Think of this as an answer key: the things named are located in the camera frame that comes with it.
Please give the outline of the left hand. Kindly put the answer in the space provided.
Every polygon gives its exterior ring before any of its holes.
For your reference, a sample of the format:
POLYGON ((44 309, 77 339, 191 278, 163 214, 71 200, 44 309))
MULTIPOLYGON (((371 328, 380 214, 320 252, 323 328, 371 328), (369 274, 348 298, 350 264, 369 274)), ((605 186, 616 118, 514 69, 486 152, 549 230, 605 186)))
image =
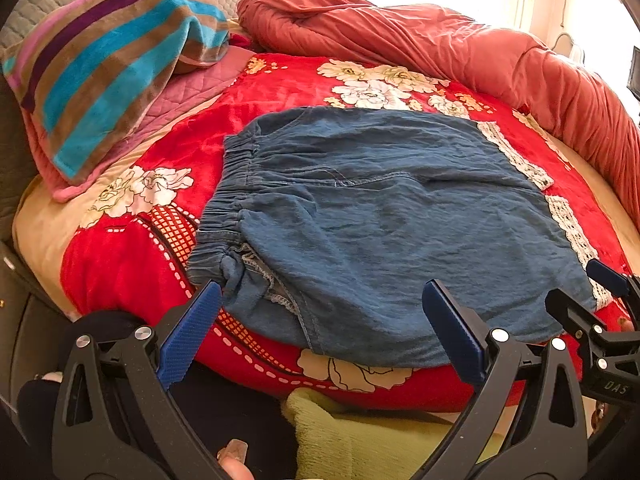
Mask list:
POLYGON ((217 453, 218 464, 232 480, 254 480, 253 474, 244 464, 248 445, 239 439, 230 440, 217 453))

